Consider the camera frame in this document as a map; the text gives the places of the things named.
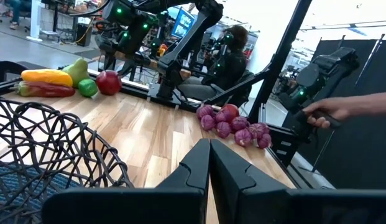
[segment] monitor screen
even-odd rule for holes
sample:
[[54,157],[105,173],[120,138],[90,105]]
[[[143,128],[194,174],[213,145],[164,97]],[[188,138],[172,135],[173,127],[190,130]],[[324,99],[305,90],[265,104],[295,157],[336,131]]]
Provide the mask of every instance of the monitor screen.
[[178,38],[184,37],[194,23],[194,16],[188,13],[183,8],[180,8],[178,16],[176,17],[175,26],[172,30],[172,35]]

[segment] dark hair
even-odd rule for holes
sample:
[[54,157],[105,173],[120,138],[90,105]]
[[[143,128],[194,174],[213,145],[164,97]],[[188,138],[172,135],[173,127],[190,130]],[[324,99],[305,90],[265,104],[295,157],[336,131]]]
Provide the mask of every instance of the dark hair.
[[224,29],[223,32],[230,32],[234,36],[233,42],[229,45],[230,50],[242,50],[248,42],[248,30],[243,26],[232,26]]

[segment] black curtain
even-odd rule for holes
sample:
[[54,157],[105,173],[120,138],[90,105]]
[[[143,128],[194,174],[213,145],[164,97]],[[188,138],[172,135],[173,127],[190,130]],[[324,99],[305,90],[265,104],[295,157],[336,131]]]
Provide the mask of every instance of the black curtain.
[[[351,91],[353,95],[386,91],[386,43]],[[386,115],[361,116],[343,123],[318,170],[336,188],[386,189]]]
[[[341,40],[322,40],[317,46],[316,52],[313,56],[313,59],[319,55],[328,55],[333,53],[338,49],[338,45]],[[331,96],[351,96],[354,95],[352,89],[354,84],[359,77],[359,74],[364,67],[369,55],[374,48],[376,40],[342,40],[342,47],[351,47],[356,50],[356,54],[360,61],[360,67],[355,70],[349,77],[343,79],[338,87],[335,89]],[[325,86],[321,91],[326,91],[329,86]],[[291,128],[292,126],[299,125],[290,114],[287,114],[287,117],[283,123],[283,127]],[[314,164],[318,154],[325,144],[326,140],[330,137],[332,131],[328,129],[319,129],[318,130],[318,148],[315,146],[315,141],[312,141],[309,144],[302,144],[298,152],[310,163]]]

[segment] black wicker basket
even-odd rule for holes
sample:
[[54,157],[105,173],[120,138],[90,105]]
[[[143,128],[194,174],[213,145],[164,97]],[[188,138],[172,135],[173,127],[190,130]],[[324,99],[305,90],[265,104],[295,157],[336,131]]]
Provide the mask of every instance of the black wicker basket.
[[74,114],[0,97],[0,223],[41,223],[50,196],[72,187],[129,187],[127,166]]

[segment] pear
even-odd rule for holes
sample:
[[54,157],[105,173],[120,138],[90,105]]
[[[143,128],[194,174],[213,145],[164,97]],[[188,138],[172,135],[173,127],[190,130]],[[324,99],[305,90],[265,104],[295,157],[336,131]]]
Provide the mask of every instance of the pear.
[[80,81],[89,78],[88,74],[88,62],[79,58],[74,64],[71,64],[63,68],[63,72],[66,72],[73,79],[73,87],[78,88]]

